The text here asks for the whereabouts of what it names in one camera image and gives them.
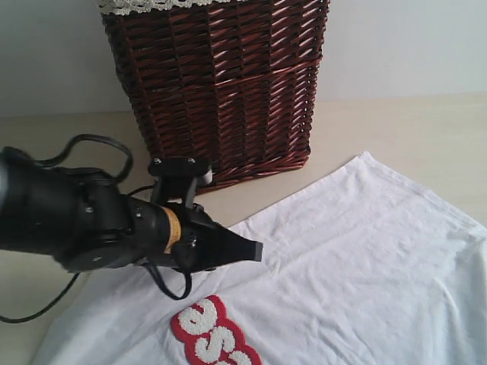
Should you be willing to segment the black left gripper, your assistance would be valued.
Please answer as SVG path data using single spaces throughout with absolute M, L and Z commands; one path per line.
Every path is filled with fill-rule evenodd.
M 215 222 L 201 205 L 170 203 L 179 238 L 167 245 L 167 267 L 178 272 L 211 271 L 217 267 L 250 261 L 261 262 L 263 244 L 244 238 Z

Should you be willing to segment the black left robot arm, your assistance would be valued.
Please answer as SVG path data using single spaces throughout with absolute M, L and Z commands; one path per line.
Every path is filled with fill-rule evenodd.
M 148 201 L 119 191 L 103 170 L 37 166 L 24 152 L 1 153 L 1 248 L 49 256 L 81 273 L 127 265 L 181 272 L 258 262 L 263 246 L 214 222 L 194 198 L 212 178 L 202 158 L 153 162 Z

